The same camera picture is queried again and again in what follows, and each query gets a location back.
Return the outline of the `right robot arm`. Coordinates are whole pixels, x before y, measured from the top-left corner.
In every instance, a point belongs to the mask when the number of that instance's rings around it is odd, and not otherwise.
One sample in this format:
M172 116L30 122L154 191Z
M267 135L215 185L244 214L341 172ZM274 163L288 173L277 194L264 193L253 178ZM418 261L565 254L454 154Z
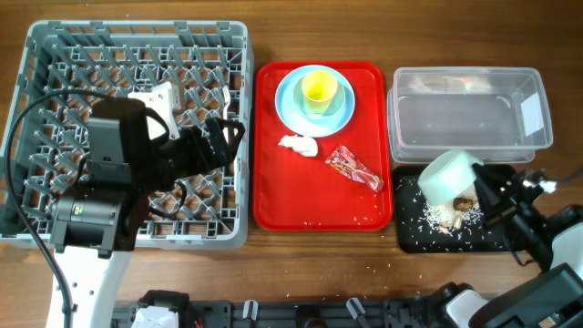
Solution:
M505 247L524 267L535 263L540 274L487 300L470 286L451 285L441 306L456 327L538 327L550 319L556 327L582 325L582 206L568 205L546 217L534 206L546 190L545 173L521 171L501 176L472 166L484 228L502 227Z

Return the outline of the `white plastic fork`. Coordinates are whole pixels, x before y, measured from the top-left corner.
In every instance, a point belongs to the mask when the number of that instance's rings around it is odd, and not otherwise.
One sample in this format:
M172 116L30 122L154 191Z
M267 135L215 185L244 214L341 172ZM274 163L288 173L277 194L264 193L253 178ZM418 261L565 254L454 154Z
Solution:
M229 119L229 108L230 108L230 102L231 102L229 87L227 85L223 86L221 88L221 93L222 93L223 102L224 102L223 108L222 108L222 118L225 120L228 120ZM227 143L230 143L231 140L235 137L234 133L230 132L230 130L228 128L223 129L223 135L224 135L224 138L225 138ZM237 191L237 188L238 188L238 177L239 177L239 174L236 171L236 169L234 168L234 170L233 170L233 188L234 188L234 191Z

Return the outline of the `red snack wrapper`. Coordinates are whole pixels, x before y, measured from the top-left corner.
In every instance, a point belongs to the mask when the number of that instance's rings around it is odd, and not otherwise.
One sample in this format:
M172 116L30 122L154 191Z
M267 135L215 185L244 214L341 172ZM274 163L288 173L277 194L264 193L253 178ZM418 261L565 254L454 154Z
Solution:
M366 168L344 145L337 147L328 156L325 163L339 171L347 179L360 182L374 192L379 192L384 186L384 181Z

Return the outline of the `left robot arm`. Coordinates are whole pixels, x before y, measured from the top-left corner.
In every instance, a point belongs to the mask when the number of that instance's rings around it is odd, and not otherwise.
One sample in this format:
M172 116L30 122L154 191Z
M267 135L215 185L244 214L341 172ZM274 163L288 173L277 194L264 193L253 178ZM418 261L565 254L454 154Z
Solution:
M114 97L96 103L87 122L89 152L76 180L53 210L50 241L64 280L56 282L47 326L107 327L118 288L135 249L138 229L158 191L180 190L183 180L227 167L237 156L245 127L208 118L205 128L183 128L176 139L165 131L152 138L148 122L164 119L138 99Z

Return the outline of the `light blue plate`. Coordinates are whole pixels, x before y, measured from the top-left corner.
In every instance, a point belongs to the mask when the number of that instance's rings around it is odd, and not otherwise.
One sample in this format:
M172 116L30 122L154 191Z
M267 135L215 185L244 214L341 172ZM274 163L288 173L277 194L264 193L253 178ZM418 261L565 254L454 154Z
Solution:
M292 82L295 81L295 78L300 73L306 73L316 69L331 71L340 78L345 88L345 102L343 111L338 112L334 116L322 119L309 119L300 113L294 103ZM275 107L279 118L287 128L302 136L321 138L335 134L350 121L355 110L355 94L347 78L338 71L326 66L308 65L296 68L284 77L276 90Z

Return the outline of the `green food bowl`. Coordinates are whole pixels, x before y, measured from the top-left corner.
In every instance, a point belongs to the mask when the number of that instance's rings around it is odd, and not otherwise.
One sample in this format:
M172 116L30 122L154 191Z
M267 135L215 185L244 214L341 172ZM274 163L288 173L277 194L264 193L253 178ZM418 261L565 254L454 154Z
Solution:
M484 162L470 153L452 149L431 162L420 174L418 186L430 206L438 206L458 197L476 180L474 164Z

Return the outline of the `white napkin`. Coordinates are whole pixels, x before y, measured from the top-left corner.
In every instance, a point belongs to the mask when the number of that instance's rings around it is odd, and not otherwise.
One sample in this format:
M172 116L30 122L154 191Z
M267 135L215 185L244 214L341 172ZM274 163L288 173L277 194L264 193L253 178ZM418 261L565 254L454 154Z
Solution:
M279 146L292 149L300 155L313 158L318 154L317 142L311 137L303 136L283 136L278 143Z

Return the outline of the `rice and mushroom leftovers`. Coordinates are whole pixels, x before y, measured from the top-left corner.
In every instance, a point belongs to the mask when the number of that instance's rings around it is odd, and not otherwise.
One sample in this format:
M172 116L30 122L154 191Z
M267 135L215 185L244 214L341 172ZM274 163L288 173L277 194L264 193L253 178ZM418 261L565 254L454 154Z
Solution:
M483 216L478 201L466 197L457 197L437 206L426 204L423 213L433 230L450 236L465 225L478 223Z

